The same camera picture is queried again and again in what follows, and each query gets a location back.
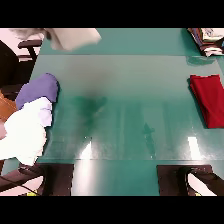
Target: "chair armrest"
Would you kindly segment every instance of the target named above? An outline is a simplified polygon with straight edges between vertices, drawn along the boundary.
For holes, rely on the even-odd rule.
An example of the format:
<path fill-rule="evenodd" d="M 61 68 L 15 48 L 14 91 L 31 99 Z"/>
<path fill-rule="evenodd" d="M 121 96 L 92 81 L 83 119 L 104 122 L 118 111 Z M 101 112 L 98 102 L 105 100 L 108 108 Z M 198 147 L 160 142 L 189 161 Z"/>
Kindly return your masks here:
<path fill-rule="evenodd" d="M 18 44 L 18 48 L 40 47 L 41 45 L 42 40 L 25 40 Z"/>

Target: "dark stack of clothes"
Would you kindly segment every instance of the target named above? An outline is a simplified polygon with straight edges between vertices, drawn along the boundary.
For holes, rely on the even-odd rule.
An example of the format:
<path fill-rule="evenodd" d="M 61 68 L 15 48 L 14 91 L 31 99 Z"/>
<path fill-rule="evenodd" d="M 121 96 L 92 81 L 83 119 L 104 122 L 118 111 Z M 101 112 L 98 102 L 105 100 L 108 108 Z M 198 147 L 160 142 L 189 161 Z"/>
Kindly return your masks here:
<path fill-rule="evenodd" d="M 188 28 L 204 56 L 224 55 L 224 28 Z"/>

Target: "folded red cloth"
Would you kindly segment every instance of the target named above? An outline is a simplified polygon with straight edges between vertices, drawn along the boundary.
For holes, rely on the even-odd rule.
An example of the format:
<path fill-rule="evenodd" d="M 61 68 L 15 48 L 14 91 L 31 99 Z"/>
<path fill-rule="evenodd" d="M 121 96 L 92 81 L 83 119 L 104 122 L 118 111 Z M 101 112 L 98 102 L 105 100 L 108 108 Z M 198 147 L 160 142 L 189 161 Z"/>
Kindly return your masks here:
<path fill-rule="evenodd" d="M 208 128 L 224 127 L 224 90 L 219 75 L 191 75 L 190 87 Z"/>

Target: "purple cloth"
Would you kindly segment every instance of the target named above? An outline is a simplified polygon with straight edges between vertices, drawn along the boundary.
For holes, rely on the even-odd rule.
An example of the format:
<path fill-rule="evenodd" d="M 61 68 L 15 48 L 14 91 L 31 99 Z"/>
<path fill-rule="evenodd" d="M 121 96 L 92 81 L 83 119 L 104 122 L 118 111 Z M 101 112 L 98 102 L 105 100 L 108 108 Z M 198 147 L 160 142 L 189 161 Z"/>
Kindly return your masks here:
<path fill-rule="evenodd" d="M 58 81 L 54 75 L 45 73 L 37 79 L 23 85 L 16 97 L 16 106 L 20 110 L 25 103 L 30 103 L 41 97 L 47 97 L 49 101 L 56 102 L 58 95 Z"/>

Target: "table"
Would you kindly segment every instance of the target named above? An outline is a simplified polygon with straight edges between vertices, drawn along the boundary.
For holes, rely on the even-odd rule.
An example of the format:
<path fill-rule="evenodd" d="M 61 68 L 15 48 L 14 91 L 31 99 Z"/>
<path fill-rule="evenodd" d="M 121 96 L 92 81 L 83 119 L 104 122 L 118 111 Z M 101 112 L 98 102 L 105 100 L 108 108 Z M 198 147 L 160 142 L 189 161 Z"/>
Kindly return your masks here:
<path fill-rule="evenodd" d="M 158 164 L 211 164 L 224 178 L 224 130 L 205 129 L 187 82 L 223 81 L 223 58 L 202 60 L 184 29 L 99 32 L 66 54 L 44 41 L 32 79 L 50 72 L 61 90 L 38 161 L 74 163 L 72 195 L 158 195 Z"/>

